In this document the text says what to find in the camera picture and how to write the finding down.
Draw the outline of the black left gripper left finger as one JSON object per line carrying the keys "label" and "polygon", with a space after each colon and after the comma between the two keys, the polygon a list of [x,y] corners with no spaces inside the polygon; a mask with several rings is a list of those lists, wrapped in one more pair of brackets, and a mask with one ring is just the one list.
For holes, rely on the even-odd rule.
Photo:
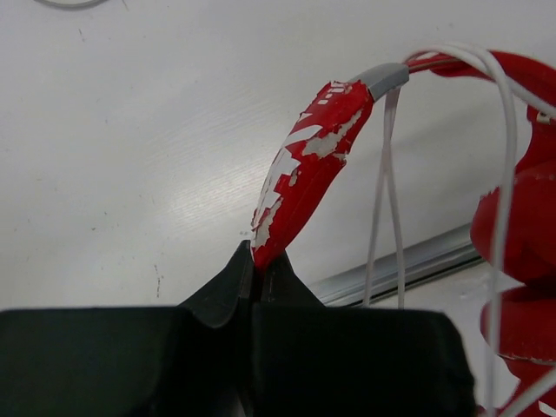
{"label": "black left gripper left finger", "polygon": [[241,242],[175,306],[3,311],[2,415],[242,415],[234,316],[252,272]]}

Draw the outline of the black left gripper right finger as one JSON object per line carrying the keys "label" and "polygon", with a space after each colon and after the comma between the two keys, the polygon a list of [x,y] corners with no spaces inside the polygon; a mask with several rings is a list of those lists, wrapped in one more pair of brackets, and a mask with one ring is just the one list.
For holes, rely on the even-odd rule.
{"label": "black left gripper right finger", "polygon": [[474,378],[443,313],[330,308],[282,255],[251,314],[257,416],[474,416]]}

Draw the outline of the red headphones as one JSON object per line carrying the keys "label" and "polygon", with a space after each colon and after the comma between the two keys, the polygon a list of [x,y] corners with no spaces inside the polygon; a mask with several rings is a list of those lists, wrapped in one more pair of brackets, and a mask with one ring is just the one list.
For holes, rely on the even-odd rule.
{"label": "red headphones", "polygon": [[555,413],[555,71],[532,58],[450,43],[402,63],[326,84],[273,160],[251,222],[251,254],[264,270],[299,234],[343,169],[372,108],[384,102],[378,193],[394,191],[391,136],[400,88],[416,72],[497,84],[506,121],[501,184],[480,198],[470,238],[494,275],[517,288],[495,293],[480,328],[519,385],[490,416]]}

